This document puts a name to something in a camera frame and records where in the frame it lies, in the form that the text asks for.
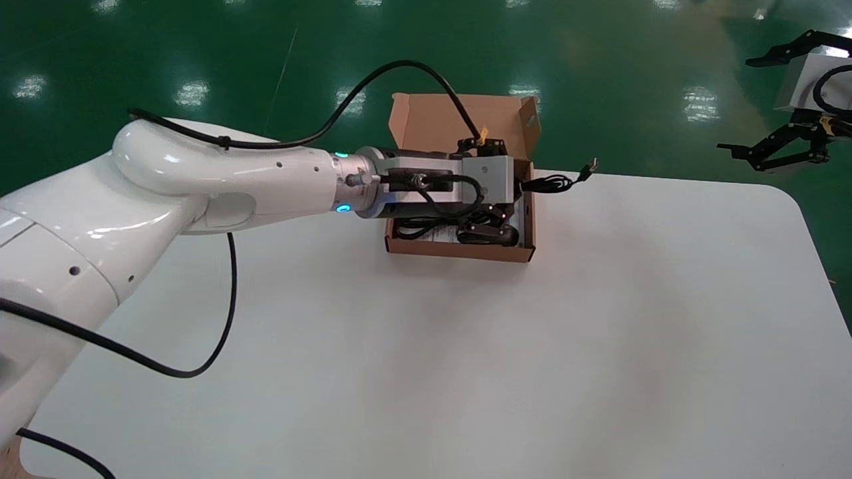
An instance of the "cardboard box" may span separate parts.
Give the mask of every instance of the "cardboard box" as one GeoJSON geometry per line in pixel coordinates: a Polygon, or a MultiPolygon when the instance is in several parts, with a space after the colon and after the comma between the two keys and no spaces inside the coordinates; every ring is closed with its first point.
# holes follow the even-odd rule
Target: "cardboard box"
{"type": "MultiPolygon", "coordinates": [[[[470,117],[480,129],[488,128],[488,138],[504,140],[515,160],[515,176],[533,178],[530,157],[541,135],[536,98],[512,96],[459,95],[470,117]]],[[[423,152],[455,153],[458,140],[470,138],[458,111],[447,95],[408,95],[394,93],[390,113],[390,132],[399,149],[423,152]]],[[[467,257],[492,261],[526,263],[535,252],[535,202],[532,193],[524,193],[521,229],[522,246],[462,245],[400,239],[394,235],[393,220],[385,228],[385,249],[390,253],[434,257],[467,257]]]]}

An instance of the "epoxy floor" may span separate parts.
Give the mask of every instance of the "epoxy floor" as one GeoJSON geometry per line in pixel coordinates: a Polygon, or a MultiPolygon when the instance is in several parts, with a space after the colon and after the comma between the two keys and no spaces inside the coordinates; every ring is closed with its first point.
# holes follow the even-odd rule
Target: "epoxy floor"
{"type": "MultiPolygon", "coordinates": [[[[849,318],[852,147],[773,176],[715,148],[786,122],[771,109],[784,68],[743,62],[809,28],[852,37],[852,2],[9,0],[0,194],[106,151],[129,106],[292,139],[316,130],[374,67],[410,58],[461,93],[538,96],[538,167],[578,170],[598,157],[606,173],[787,191],[849,318]]],[[[317,145],[393,145],[395,91],[436,89],[418,72],[391,73],[317,145]]]]}

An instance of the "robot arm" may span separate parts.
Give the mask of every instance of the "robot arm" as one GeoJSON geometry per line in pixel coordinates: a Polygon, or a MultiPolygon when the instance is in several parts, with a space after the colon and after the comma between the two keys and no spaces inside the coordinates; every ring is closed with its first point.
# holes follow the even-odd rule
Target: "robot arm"
{"type": "MultiPolygon", "coordinates": [[[[213,136],[266,141],[174,121],[213,136]]],[[[0,297],[94,330],[178,234],[225,233],[327,211],[429,216],[435,204],[459,211],[484,200],[511,203],[512,158],[488,158],[488,174],[483,160],[373,147],[356,154],[226,149],[136,120],[109,152],[0,199],[0,297]],[[478,188],[436,183],[429,202],[388,180],[468,174],[488,186],[487,198],[478,188]]],[[[82,347],[0,312],[0,443],[32,417],[82,347]]]]}

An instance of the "box flap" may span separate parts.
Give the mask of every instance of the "box flap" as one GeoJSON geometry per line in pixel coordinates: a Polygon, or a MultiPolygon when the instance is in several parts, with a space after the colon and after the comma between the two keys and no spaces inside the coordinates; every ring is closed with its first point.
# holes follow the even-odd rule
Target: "box flap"
{"type": "Polygon", "coordinates": [[[406,136],[406,125],[408,124],[409,95],[407,93],[394,93],[391,97],[394,99],[394,106],[390,110],[388,127],[390,134],[396,141],[396,146],[403,148],[403,138],[406,136]]]}
{"type": "MultiPolygon", "coordinates": [[[[458,140],[471,137],[449,96],[395,93],[393,98],[389,127],[398,148],[454,153],[458,140]]],[[[541,133],[534,97],[459,95],[458,98],[477,128],[488,128],[489,138],[506,142],[510,156],[530,158],[541,133]]]]}
{"type": "Polygon", "coordinates": [[[524,129],[524,146],[527,149],[527,159],[532,157],[535,145],[541,136],[541,122],[538,121],[537,104],[538,99],[535,96],[523,98],[521,110],[518,112],[521,117],[521,127],[524,129]]]}

